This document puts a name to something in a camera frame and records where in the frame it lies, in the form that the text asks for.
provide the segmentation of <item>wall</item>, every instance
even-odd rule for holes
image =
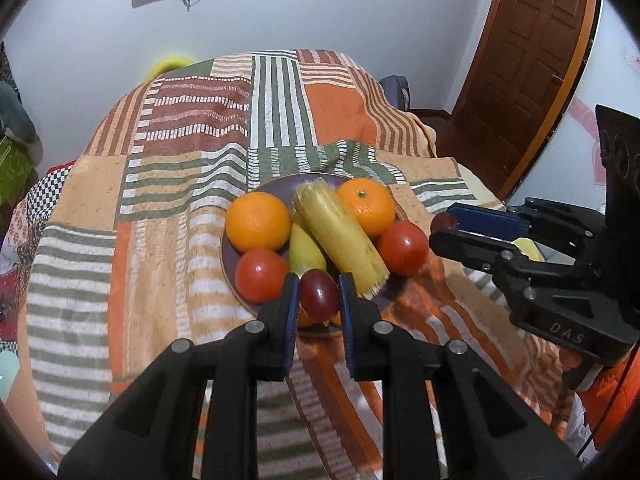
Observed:
[[[267,48],[347,53],[376,78],[410,79],[442,108],[479,0],[29,0],[6,34],[38,170],[73,159],[109,108],[167,54],[204,60]]]
[[[568,111],[509,204],[527,196],[596,209],[605,202],[596,104],[640,117],[640,52],[608,0]]]
[[[444,109],[449,113],[452,113],[453,107],[456,105],[460,91],[465,83],[466,74],[469,72],[471,62],[476,55],[476,48],[478,47],[480,36],[482,36],[482,32],[484,31],[484,22],[486,22],[486,17],[489,14],[490,6],[491,0],[478,0],[478,12],[473,16],[474,19],[468,41],[466,42],[466,48],[463,52],[455,79],[451,85],[449,96],[444,105]]]

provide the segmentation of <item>bedspread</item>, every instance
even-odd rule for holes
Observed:
[[[366,176],[428,234],[451,203],[479,203],[434,140],[323,50],[220,57],[124,96],[47,214],[18,326],[52,451],[62,457],[173,339],[209,342],[251,318],[220,264],[234,198],[297,172]],[[489,275],[430,254],[383,317],[430,342],[465,340],[562,434],[558,350],[510,325]],[[380,386],[349,378],[338,337],[298,337],[288,380],[258,388],[257,420],[261,478],[380,477]]]

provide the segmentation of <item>red grape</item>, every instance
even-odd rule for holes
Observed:
[[[458,219],[448,211],[438,213],[431,220],[431,232],[439,231],[440,229],[455,229],[458,227]]]
[[[330,321],[340,310],[338,286],[324,270],[308,270],[300,278],[300,303],[310,321]]]

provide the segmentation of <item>pink decoration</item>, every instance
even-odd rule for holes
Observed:
[[[580,125],[587,130],[594,140],[600,140],[598,134],[598,122],[596,121],[596,112],[591,110],[577,97],[573,98],[567,108],[569,115],[573,117]]]
[[[593,145],[593,180],[596,186],[607,185],[607,170],[602,165],[602,159],[600,158],[600,143],[596,142]]]
[[[640,75],[640,52],[634,43],[627,43],[625,60]]]

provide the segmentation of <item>plate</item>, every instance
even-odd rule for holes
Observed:
[[[263,191],[265,193],[269,193],[273,196],[278,197],[284,202],[290,213],[293,214],[294,208],[292,198],[293,192],[296,187],[303,182],[311,182],[313,180],[317,180],[318,178],[324,178],[324,180],[334,188],[340,186],[340,184],[348,180],[348,178],[345,176],[331,173],[297,173],[271,180],[270,182],[267,182],[266,184],[263,184],[262,186],[255,189],[255,191]],[[278,252],[278,254],[283,256],[284,259],[287,259],[288,252],[289,244],[287,243]],[[240,256],[242,256],[242,254],[233,248],[231,242],[229,241],[229,238],[226,236],[226,232],[222,235],[222,242],[220,243],[220,256],[222,259],[222,270],[224,272],[225,279],[231,286],[235,297],[238,298],[240,303],[242,303],[242,305],[244,305],[244,307],[249,312],[254,314],[254,316],[257,316],[258,312],[260,312],[260,305],[258,303],[244,300],[242,296],[238,294],[238,290],[236,289],[236,267],[238,266],[238,261],[240,260]],[[340,275],[340,272],[338,272],[338,270],[330,260],[327,260],[327,267],[327,272],[337,283],[338,275]],[[391,274],[385,286],[382,287],[376,297],[373,298],[374,303],[379,307],[380,311],[388,307],[398,297],[398,295],[402,291],[402,288],[404,287],[405,282],[406,277]],[[340,335],[342,333],[342,329],[332,324],[329,324],[328,326],[318,324],[308,328],[299,328],[298,332],[306,335],[331,336]]]

